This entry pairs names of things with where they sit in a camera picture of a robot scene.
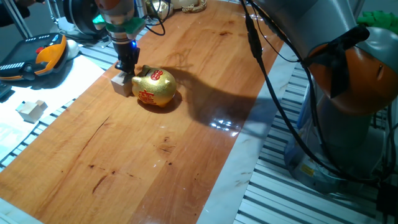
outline small wooden cube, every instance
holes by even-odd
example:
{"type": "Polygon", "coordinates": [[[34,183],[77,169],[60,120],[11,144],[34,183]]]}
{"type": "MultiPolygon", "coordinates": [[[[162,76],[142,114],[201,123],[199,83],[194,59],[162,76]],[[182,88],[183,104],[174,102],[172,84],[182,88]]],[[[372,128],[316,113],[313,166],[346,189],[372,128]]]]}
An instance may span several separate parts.
{"type": "Polygon", "coordinates": [[[21,104],[17,111],[24,121],[30,123],[36,123],[43,115],[43,109],[37,104],[32,102],[26,102],[21,104]]]}
{"type": "Polygon", "coordinates": [[[44,111],[45,109],[47,109],[47,104],[44,103],[44,101],[42,100],[37,100],[36,104],[44,111]]]}
{"type": "Polygon", "coordinates": [[[132,82],[131,79],[126,80],[126,82],[123,83],[124,77],[126,76],[125,72],[121,72],[115,77],[111,79],[111,83],[113,86],[113,90],[116,93],[119,93],[122,96],[128,97],[132,95],[132,82]]]}

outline wooden table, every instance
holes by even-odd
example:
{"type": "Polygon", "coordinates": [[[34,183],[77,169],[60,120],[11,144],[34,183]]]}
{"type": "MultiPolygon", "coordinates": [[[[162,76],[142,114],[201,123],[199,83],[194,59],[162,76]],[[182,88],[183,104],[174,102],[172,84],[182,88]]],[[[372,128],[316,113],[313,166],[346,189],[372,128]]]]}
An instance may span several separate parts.
{"type": "MultiPolygon", "coordinates": [[[[165,28],[139,41],[139,66],[170,71],[174,100],[160,109],[118,95],[110,68],[0,173],[1,198],[44,223],[196,222],[264,77],[239,4],[208,1],[165,28]]],[[[269,70],[276,54],[263,46],[269,70]]]]}

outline golden pig figurine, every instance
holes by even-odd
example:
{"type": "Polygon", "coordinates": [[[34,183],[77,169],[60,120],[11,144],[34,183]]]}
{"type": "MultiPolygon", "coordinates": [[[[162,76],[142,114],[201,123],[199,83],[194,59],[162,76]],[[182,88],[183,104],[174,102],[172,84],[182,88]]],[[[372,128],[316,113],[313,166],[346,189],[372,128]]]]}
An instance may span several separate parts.
{"type": "Polygon", "coordinates": [[[143,103],[165,107],[177,90],[177,83],[168,71],[144,65],[132,78],[132,93],[143,103]]]}

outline white object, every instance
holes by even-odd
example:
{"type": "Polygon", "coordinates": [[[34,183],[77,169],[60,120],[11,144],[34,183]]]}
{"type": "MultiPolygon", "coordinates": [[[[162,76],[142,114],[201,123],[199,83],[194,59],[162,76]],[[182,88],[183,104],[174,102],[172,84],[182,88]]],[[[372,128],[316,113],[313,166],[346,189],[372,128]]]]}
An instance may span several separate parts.
{"type": "Polygon", "coordinates": [[[24,121],[36,123],[36,121],[38,121],[43,115],[46,108],[47,105],[44,103],[44,101],[38,100],[36,103],[26,102],[21,104],[17,108],[17,111],[24,121]]]}
{"type": "Polygon", "coordinates": [[[170,9],[167,9],[167,6],[169,6],[169,5],[165,1],[154,2],[155,9],[159,8],[159,10],[157,11],[157,15],[159,16],[159,18],[165,19],[167,16],[169,16],[169,17],[172,16],[174,6],[171,3],[170,3],[170,9]]]}
{"type": "Polygon", "coordinates": [[[66,18],[65,16],[64,16],[64,17],[61,17],[61,18],[58,20],[58,27],[59,27],[59,29],[61,29],[61,30],[66,30],[66,31],[68,31],[68,30],[74,30],[74,29],[75,29],[75,25],[69,23],[69,22],[67,21],[67,18],[66,18]]]}
{"type": "Polygon", "coordinates": [[[192,4],[197,6],[199,5],[199,0],[172,0],[172,4],[174,9],[181,9],[182,6],[190,6],[192,4]]]}
{"type": "Polygon", "coordinates": [[[80,47],[74,40],[67,40],[67,43],[69,48],[67,60],[71,60],[78,55],[80,47]]]}
{"type": "Polygon", "coordinates": [[[42,224],[21,209],[0,198],[0,223],[7,224],[42,224]]]}
{"type": "Polygon", "coordinates": [[[118,75],[116,75],[111,79],[111,83],[113,86],[113,90],[116,93],[128,97],[132,95],[132,82],[131,80],[128,80],[126,83],[123,83],[125,76],[126,76],[125,72],[120,72],[118,75]]]}
{"type": "MultiPolygon", "coordinates": [[[[65,66],[71,66],[71,63],[67,62],[65,66]]],[[[0,103],[0,160],[14,150],[37,125],[37,123],[24,122],[16,111],[22,101],[35,102],[41,99],[46,102],[48,108],[44,111],[42,120],[46,119],[61,106],[78,98],[104,73],[104,70],[84,56],[73,59],[71,69],[66,70],[70,70],[68,76],[56,88],[41,90],[15,86],[11,88],[15,93],[6,102],[0,103]]]]}

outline cable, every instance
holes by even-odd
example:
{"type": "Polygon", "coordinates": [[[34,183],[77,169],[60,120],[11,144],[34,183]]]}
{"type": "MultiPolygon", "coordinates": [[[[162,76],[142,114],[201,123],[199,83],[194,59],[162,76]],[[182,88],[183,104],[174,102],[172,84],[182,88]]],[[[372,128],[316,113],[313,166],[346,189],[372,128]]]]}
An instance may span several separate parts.
{"type": "MultiPolygon", "coordinates": [[[[159,7],[157,8],[157,11],[155,11],[155,13],[157,13],[157,12],[159,12],[159,9],[160,9],[160,2],[161,2],[162,0],[159,0],[159,7]]],[[[170,0],[166,0],[167,1],[167,5],[168,5],[168,7],[167,7],[167,14],[166,14],[166,17],[162,20],[162,22],[165,22],[168,18],[169,18],[169,14],[170,14],[170,0]]],[[[160,21],[159,21],[159,23],[158,24],[149,24],[150,26],[159,26],[160,25],[160,21]]]]}
{"type": "Polygon", "coordinates": [[[150,6],[151,6],[152,10],[155,12],[156,18],[159,20],[160,26],[162,26],[163,34],[160,34],[160,33],[158,33],[158,32],[153,31],[151,28],[148,27],[148,25],[146,25],[145,27],[146,27],[149,31],[151,31],[152,33],[154,33],[154,34],[156,34],[156,35],[159,35],[159,36],[163,36],[163,35],[166,34],[166,30],[164,29],[163,21],[160,19],[159,15],[158,15],[158,13],[157,13],[157,11],[156,11],[156,9],[155,9],[154,2],[153,2],[152,0],[149,0],[149,1],[150,1],[150,6]]]}
{"type": "Polygon", "coordinates": [[[253,10],[253,11],[254,11],[254,15],[256,15],[257,27],[259,28],[259,31],[260,31],[262,37],[266,40],[266,42],[270,45],[270,47],[274,50],[274,52],[277,53],[281,58],[283,58],[283,59],[284,59],[285,61],[287,61],[287,62],[292,62],[292,63],[299,62],[300,60],[292,61],[292,60],[286,59],[285,57],[283,57],[283,56],[275,49],[274,46],[272,46],[272,44],[268,41],[267,37],[262,33],[262,30],[261,30],[260,24],[259,24],[259,18],[257,17],[256,10],[253,10]]]}
{"type": "MultiPolygon", "coordinates": [[[[258,6],[256,6],[255,4],[252,3],[251,0],[248,0],[248,2],[250,2],[250,3],[252,4],[252,6],[253,6],[254,9],[257,9],[258,11],[260,10],[260,9],[258,8],[258,6]]],[[[262,15],[264,16],[264,17],[263,17],[264,22],[265,22],[265,21],[268,21],[268,24],[267,24],[267,25],[270,26],[270,28],[273,27],[273,29],[274,29],[273,31],[274,31],[274,32],[277,32],[277,33],[280,32],[280,33],[282,33],[282,32],[280,31],[280,29],[276,26],[276,24],[274,24],[274,23],[272,22],[272,20],[271,20],[270,18],[268,18],[267,15],[266,15],[264,12],[259,11],[259,13],[262,14],[262,15]]],[[[279,36],[282,37],[282,38],[281,38],[282,40],[284,40],[284,39],[286,40],[286,39],[287,39],[286,36],[283,35],[283,34],[279,34],[279,36]]],[[[297,57],[299,58],[299,60],[302,60],[302,59],[300,58],[300,55],[297,53],[297,51],[296,51],[296,50],[294,49],[294,47],[292,46],[292,44],[289,42],[288,45],[289,45],[289,46],[292,48],[292,50],[296,53],[296,55],[297,55],[297,57]]],[[[321,131],[321,129],[320,129],[320,125],[319,125],[319,121],[318,121],[318,113],[317,113],[317,110],[316,110],[316,108],[317,108],[316,96],[315,96],[315,92],[314,92],[314,89],[313,89],[313,83],[312,83],[311,74],[310,74],[310,72],[309,72],[309,70],[308,70],[307,67],[303,67],[303,68],[304,68],[304,70],[306,71],[307,78],[308,78],[308,81],[309,81],[309,84],[310,84],[310,103],[311,103],[312,119],[313,119],[313,121],[314,121],[313,123],[314,123],[314,126],[316,127],[317,135],[318,135],[319,140],[320,140],[320,146],[321,146],[321,148],[322,148],[324,154],[326,155],[326,158],[327,158],[327,159],[329,160],[329,162],[330,162],[334,167],[336,167],[336,169],[339,171],[339,172],[335,172],[334,174],[335,174],[335,175],[338,175],[338,176],[340,176],[340,177],[344,177],[344,178],[347,179],[347,180],[354,181],[354,182],[361,182],[361,183],[364,183],[364,184],[373,184],[373,183],[378,182],[380,178],[375,178],[375,179],[358,179],[358,178],[356,178],[356,177],[353,177],[352,175],[349,175],[349,174],[345,173],[343,170],[341,170],[341,169],[338,167],[338,164],[335,162],[335,160],[334,160],[333,157],[331,156],[329,150],[326,148],[325,140],[324,140],[324,138],[323,138],[322,131],[321,131]]]]}
{"type": "Polygon", "coordinates": [[[387,139],[390,140],[390,144],[391,144],[391,165],[389,167],[387,167],[387,171],[384,173],[384,175],[382,176],[382,180],[387,179],[390,174],[392,174],[394,172],[394,168],[396,166],[396,162],[397,162],[397,152],[396,152],[396,143],[395,143],[395,130],[398,127],[398,124],[395,124],[394,127],[392,126],[392,106],[389,105],[387,108],[387,122],[388,122],[388,128],[389,128],[389,133],[387,135],[387,139]]]}
{"type": "MultiPolygon", "coordinates": [[[[248,0],[249,3],[252,4],[253,8],[256,9],[258,8],[257,6],[255,6],[255,4],[252,3],[251,0],[248,0]]],[[[266,84],[267,87],[269,89],[269,93],[271,94],[272,100],[274,101],[280,115],[282,116],[282,118],[284,119],[287,127],[289,128],[290,132],[293,134],[295,140],[297,141],[297,143],[299,144],[299,146],[303,149],[303,151],[311,158],[313,159],[316,163],[318,163],[319,165],[323,166],[325,169],[327,169],[329,172],[331,172],[332,174],[337,175],[338,177],[342,177],[346,180],[352,181],[352,182],[359,182],[362,184],[376,184],[379,183],[381,181],[381,179],[379,177],[373,178],[373,179],[359,179],[357,177],[353,177],[352,175],[349,175],[345,172],[343,172],[338,166],[336,166],[336,162],[331,158],[330,152],[329,150],[327,150],[326,145],[325,145],[325,140],[323,138],[322,135],[322,131],[320,130],[319,127],[319,122],[318,122],[318,115],[317,115],[317,107],[316,107],[316,98],[315,98],[315,92],[313,89],[313,83],[312,83],[312,78],[310,75],[310,72],[308,70],[307,67],[304,67],[307,77],[308,77],[308,81],[310,83],[310,99],[311,99],[311,112],[312,112],[312,117],[313,117],[313,121],[314,121],[314,126],[317,127],[317,135],[320,139],[320,145],[322,147],[322,149],[324,150],[324,153],[326,155],[326,157],[330,157],[328,158],[330,163],[332,165],[334,165],[336,167],[336,169],[338,169],[338,171],[326,166],[321,160],[319,160],[318,157],[316,157],[312,151],[307,147],[307,145],[303,142],[303,140],[301,139],[301,137],[299,136],[299,134],[296,132],[296,130],[293,128],[291,122],[289,121],[288,117],[286,116],[284,110],[282,109],[276,95],[274,92],[274,89],[272,87],[271,81],[269,80],[268,76],[267,76],[267,72],[266,69],[264,67],[264,62],[262,61],[262,48],[261,48],[261,43],[259,42],[258,39],[258,33],[256,28],[254,27],[254,23],[252,21],[252,19],[250,18],[250,15],[248,13],[248,10],[246,9],[246,5],[243,3],[243,0],[241,0],[241,4],[244,8],[245,11],[245,18],[246,18],[246,27],[248,29],[248,39],[249,39],[249,43],[250,43],[250,47],[251,47],[251,51],[252,54],[254,56],[254,58],[257,60],[263,75],[266,79],[266,84]]],[[[277,26],[271,21],[270,18],[264,18],[264,21],[268,22],[268,26],[272,26],[272,28],[274,29],[273,31],[282,39],[282,40],[287,40],[286,36],[284,34],[282,34],[282,32],[280,30],[276,30],[277,26]]],[[[289,42],[288,45],[292,48],[292,50],[296,53],[297,57],[299,58],[299,60],[301,60],[300,55],[297,53],[297,50],[292,46],[292,44],[289,42]]]]}

